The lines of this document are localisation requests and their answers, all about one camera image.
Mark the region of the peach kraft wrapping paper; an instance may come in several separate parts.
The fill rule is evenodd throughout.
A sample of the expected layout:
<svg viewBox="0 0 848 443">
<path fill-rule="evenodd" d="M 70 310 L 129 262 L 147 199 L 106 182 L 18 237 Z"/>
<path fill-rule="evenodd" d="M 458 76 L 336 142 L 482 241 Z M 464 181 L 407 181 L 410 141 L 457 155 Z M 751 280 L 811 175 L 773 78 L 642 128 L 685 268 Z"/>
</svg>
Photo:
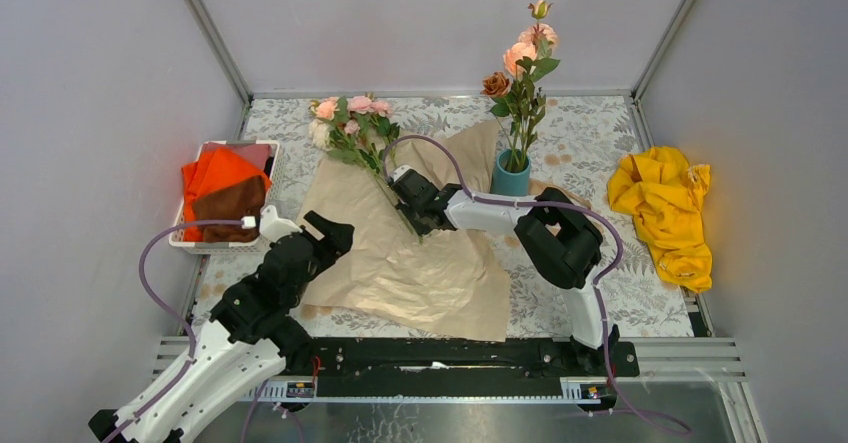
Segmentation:
<svg viewBox="0 0 848 443">
<path fill-rule="evenodd" d="M 489 189 L 497 124 L 478 123 L 444 140 L 474 193 Z M 422 140 L 397 148 L 430 182 L 458 182 L 446 155 Z M 355 227 L 352 249 L 309 283 L 302 304 L 340 307 L 446 337 L 504 341 L 512 281 L 486 235 L 434 231 L 419 242 L 368 172 L 323 157 L 301 207 Z"/>
</svg>

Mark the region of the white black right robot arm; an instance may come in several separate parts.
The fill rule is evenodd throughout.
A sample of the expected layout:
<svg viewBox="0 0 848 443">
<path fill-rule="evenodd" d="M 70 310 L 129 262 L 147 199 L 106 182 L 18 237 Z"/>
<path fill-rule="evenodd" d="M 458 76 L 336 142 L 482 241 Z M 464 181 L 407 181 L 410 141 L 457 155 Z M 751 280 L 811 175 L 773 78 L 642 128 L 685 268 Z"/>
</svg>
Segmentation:
<svg viewBox="0 0 848 443">
<path fill-rule="evenodd" d="M 459 184 L 437 188 L 409 166 L 388 178 L 397 208 L 420 236 L 436 230 L 476 230 L 518 239 L 536 271 L 564 290 L 572 322 L 575 365 L 597 375 L 613 361 L 608 339 L 613 330 L 596 289 L 603 236 L 589 221 L 590 211 L 549 187 L 536 196 L 474 193 Z"/>
</svg>

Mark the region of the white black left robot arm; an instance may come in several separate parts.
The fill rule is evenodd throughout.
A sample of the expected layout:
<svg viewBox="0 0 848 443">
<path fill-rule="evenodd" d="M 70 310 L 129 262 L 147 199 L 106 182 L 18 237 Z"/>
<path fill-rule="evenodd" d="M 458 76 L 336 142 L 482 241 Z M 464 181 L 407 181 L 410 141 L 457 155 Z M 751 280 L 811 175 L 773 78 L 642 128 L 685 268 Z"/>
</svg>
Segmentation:
<svg viewBox="0 0 848 443">
<path fill-rule="evenodd" d="M 137 397 L 89 421 L 100 442 L 189 442 L 244 393 L 310 361 L 313 339 L 292 316 L 308 284 L 353 246 L 354 227 L 314 211 L 299 226 L 273 206 L 212 226 L 256 229 L 271 239 L 257 269 L 228 287 L 188 347 Z"/>
</svg>

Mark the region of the peach rose stem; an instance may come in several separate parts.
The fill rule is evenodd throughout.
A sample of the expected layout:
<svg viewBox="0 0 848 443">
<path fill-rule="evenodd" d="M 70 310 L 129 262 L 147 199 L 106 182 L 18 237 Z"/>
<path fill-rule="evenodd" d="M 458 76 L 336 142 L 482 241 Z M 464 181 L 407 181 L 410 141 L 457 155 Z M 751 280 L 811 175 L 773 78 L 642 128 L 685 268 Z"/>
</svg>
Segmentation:
<svg viewBox="0 0 848 443">
<path fill-rule="evenodd" d="M 551 8 L 552 4 L 546 0 L 538 0 L 528 5 L 533 23 L 521 32 L 516 42 L 505 51 L 503 69 L 500 71 L 516 80 L 528 77 L 535 87 L 531 103 L 528 157 L 531 145 L 538 139 L 537 126 L 547 113 L 547 96 L 540 82 L 560 65 L 560 60 L 554 57 L 559 46 L 559 37 L 554 28 L 544 22 Z"/>
</svg>

